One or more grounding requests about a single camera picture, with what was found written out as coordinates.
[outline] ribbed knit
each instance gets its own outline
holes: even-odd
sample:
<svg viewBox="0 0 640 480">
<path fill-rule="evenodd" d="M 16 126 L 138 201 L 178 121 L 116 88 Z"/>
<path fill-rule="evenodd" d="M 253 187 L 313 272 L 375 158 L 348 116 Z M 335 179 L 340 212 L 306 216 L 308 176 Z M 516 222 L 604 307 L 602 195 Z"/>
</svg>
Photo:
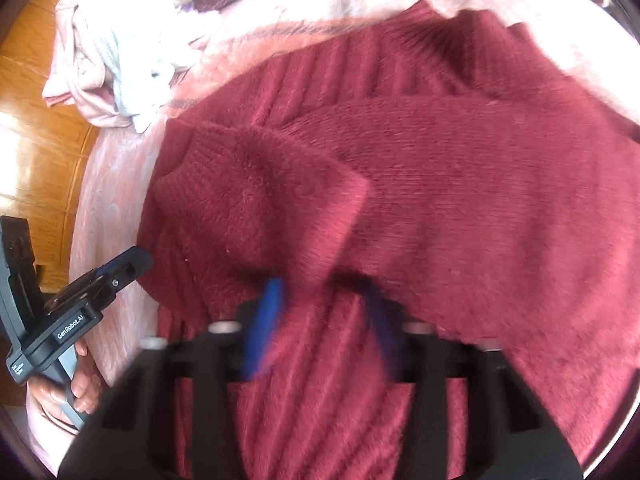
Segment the ribbed knit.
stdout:
<svg viewBox="0 0 640 480">
<path fill-rule="evenodd" d="M 385 382 L 339 285 L 351 272 L 445 335 L 497 337 L 585 460 L 637 363 L 635 138 L 523 25 L 419 2 L 273 57 L 167 124 L 140 283 L 159 335 L 181 338 L 284 277 L 273 366 L 232 389 L 253 480 L 391 478 L 411 389 Z M 450 390 L 453 474 L 465 423 Z"/>
</svg>

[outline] finger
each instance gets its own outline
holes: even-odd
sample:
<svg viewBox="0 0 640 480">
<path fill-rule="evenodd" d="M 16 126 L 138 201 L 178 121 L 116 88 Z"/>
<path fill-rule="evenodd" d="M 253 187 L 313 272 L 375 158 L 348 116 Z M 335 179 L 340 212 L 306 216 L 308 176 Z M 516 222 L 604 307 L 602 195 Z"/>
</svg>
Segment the finger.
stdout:
<svg viewBox="0 0 640 480">
<path fill-rule="evenodd" d="M 59 387 L 47 378 L 34 376 L 29 379 L 29 391 L 49 415 L 71 424 L 60 407 L 60 403 L 65 401 L 65 395 Z"/>
<path fill-rule="evenodd" d="M 86 389 L 89 387 L 91 376 L 94 374 L 94 358 L 90 353 L 78 356 L 78 364 L 74 377 L 71 379 L 71 391 L 76 397 L 84 396 Z"/>
<path fill-rule="evenodd" d="M 76 400 L 74 404 L 76 410 L 91 415 L 98 405 L 103 389 L 104 387 L 100 376 L 94 374 L 84 396 Z"/>
<path fill-rule="evenodd" d="M 78 352 L 78 355 L 85 356 L 88 351 L 89 349 L 87 348 L 86 341 L 82 338 L 78 339 L 78 341 L 76 341 L 76 352 Z"/>
</svg>

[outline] bed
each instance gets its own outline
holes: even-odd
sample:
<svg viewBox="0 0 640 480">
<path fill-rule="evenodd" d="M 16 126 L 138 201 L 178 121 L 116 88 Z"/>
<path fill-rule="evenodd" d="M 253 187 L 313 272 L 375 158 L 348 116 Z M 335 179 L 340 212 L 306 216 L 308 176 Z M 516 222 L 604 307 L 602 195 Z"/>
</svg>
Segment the bed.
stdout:
<svg viewBox="0 0 640 480">
<path fill-rule="evenodd" d="M 70 278 L 135 243 L 143 201 L 167 119 L 269 56 L 316 43 L 405 9 L 416 0 L 240 0 L 199 40 L 202 60 L 173 88 L 172 99 L 143 134 L 129 128 L 101 131 L 84 175 L 72 244 Z M 619 113 L 640 123 L 640 46 L 589 0 L 428 0 L 445 16 L 463 8 L 491 9 L 505 25 L 526 22 L 543 52 L 567 74 Z M 137 284 L 123 291 L 88 335 L 98 368 L 109 383 L 135 355 L 141 338 L 156 332 L 158 306 Z M 620 408 L 580 450 L 588 474 L 616 441 L 640 397 L 631 381 Z M 34 415 L 37 455 L 56 471 L 70 437 Z"/>
</svg>

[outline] label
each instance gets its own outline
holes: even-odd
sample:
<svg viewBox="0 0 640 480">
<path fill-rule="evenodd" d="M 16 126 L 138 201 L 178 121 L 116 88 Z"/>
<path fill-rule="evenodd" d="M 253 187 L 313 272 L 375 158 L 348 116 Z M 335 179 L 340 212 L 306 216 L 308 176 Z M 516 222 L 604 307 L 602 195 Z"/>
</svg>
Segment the label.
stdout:
<svg viewBox="0 0 640 480">
<path fill-rule="evenodd" d="M 12 365 L 11 370 L 13 371 L 16 377 L 20 377 L 20 374 L 24 370 L 24 363 L 16 363 L 15 365 Z"/>
<path fill-rule="evenodd" d="M 85 321 L 86 321 L 86 318 L 84 317 L 84 314 L 78 313 L 74 318 L 71 319 L 70 322 L 68 322 L 66 325 L 58 329 L 58 332 L 56 333 L 56 338 L 58 339 L 58 341 L 62 341 L 66 339 L 67 336 L 71 335 L 73 332 L 79 329 L 82 325 L 84 325 Z"/>
</svg>

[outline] red sweater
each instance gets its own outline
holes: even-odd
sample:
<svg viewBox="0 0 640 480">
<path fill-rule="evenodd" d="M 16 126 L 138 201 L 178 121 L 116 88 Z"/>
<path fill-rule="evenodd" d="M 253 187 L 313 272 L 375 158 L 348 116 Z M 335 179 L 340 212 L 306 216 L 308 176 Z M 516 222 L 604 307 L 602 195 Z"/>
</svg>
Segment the red sweater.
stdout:
<svg viewBox="0 0 640 480">
<path fill-rule="evenodd" d="M 233 394 L 252 480 L 391 478 L 411 389 L 385 383 L 344 272 L 445 335 L 497 337 L 584 461 L 639 350 L 637 138 L 525 26 L 419 2 L 273 57 L 167 124 L 140 283 L 175 338 L 284 277 L 274 366 Z"/>
</svg>

